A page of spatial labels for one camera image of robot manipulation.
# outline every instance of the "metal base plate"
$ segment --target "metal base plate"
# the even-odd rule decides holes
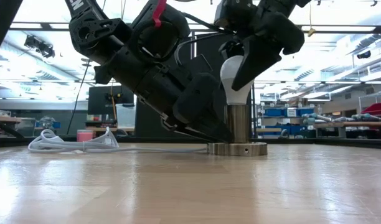
[[[209,143],[207,152],[219,156],[264,156],[268,149],[265,142]]]

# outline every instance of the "pink container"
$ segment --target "pink container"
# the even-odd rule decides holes
[[[84,142],[93,139],[93,131],[92,130],[77,130],[77,141]]]

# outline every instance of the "coiled white cord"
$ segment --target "coiled white cord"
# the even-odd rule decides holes
[[[49,129],[43,130],[27,147],[30,152],[59,153],[81,150],[90,153],[120,152],[120,151],[159,151],[159,152],[200,152],[202,149],[159,149],[148,147],[119,147],[113,133],[106,128],[106,133],[85,142],[65,142]]]

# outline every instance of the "computer monitor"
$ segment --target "computer monitor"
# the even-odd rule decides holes
[[[111,86],[91,87],[88,94],[88,114],[113,114]],[[113,86],[115,104],[134,106],[134,93],[125,86]]]

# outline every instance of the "light bulb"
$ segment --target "light bulb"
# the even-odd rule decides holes
[[[236,55],[226,59],[221,67],[221,82],[227,96],[228,105],[245,105],[247,101],[247,95],[254,80],[247,83],[239,91],[232,89],[232,83],[235,79],[236,73],[239,70],[240,64],[243,61],[243,56]]]

